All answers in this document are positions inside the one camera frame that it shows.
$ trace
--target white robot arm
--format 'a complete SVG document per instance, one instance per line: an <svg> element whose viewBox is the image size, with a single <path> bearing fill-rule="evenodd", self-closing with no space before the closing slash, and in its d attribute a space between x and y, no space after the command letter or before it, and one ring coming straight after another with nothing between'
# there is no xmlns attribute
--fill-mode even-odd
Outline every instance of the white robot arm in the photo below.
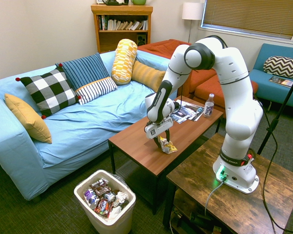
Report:
<svg viewBox="0 0 293 234"><path fill-rule="evenodd" d="M247 152L263 112L253 100L251 80L240 51L224 48L219 38L212 36L176 48L159 91L146 97L150 122L145 132L152 139L167 131L173 125L169 115L175 109L169 95L183 85L191 70L211 68L218 74L227 116L227 134L213 170L219 181L226 178L229 186L251 193L259 178Z"/></svg>

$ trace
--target orange couch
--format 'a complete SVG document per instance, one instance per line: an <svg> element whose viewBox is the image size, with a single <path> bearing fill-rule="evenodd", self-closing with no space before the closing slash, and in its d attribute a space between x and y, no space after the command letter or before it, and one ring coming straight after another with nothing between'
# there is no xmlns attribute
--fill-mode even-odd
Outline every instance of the orange couch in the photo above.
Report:
<svg viewBox="0 0 293 234"><path fill-rule="evenodd" d="M184 41L169 39L138 46L138 50L170 59L175 49L181 44L191 45L191 43ZM256 93L258 84L254 81L251 81L251 84L253 92ZM224 95L216 71L213 69L191 71L189 78L183 85L182 95L200 103L205 103L209 98L209 94L215 94L214 108L226 113ZM178 95L181 95L181 88L178 89Z"/></svg>

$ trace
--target black and white chevron pillow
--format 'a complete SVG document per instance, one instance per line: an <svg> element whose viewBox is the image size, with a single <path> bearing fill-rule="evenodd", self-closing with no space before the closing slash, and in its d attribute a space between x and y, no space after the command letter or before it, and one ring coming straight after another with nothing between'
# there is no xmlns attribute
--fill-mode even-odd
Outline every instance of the black and white chevron pillow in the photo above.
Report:
<svg viewBox="0 0 293 234"><path fill-rule="evenodd" d="M283 56L269 57L264 63L264 72L293 79L293 58Z"/></svg>

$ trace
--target wall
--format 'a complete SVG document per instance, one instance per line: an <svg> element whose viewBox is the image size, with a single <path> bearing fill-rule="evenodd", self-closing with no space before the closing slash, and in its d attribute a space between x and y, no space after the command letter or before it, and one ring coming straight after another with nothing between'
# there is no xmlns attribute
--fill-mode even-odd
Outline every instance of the wall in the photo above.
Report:
<svg viewBox="0 0 293 234"><path fill-rule="evenodd" d="M0 79L97 52L93 3L0 1Z"/></svg>
<svg viewBox="0 0 293 234"><path fill-rule="evenodd" d="M95 0L1 0L0 79L43 68L56 62L97 52L93 15ZM183 20L183 2L198 0L147 0L153 6L151 42L188 41L190 20ZM292 46L279 41L207 31L192 22L190 42L219 35L237 47L252 69L262 43Z"/></svg>

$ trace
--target lamp shade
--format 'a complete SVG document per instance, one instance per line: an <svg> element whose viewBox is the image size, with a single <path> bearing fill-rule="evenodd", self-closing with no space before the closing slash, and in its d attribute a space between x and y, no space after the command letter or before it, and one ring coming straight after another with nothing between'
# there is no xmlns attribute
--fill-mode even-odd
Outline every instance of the lamp shade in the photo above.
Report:
<svg viewBox="0 0 293 234"><path fill-rule="evenodd" d="M203 15L204 3L184 2L182 19L201 20Z"/></svg>

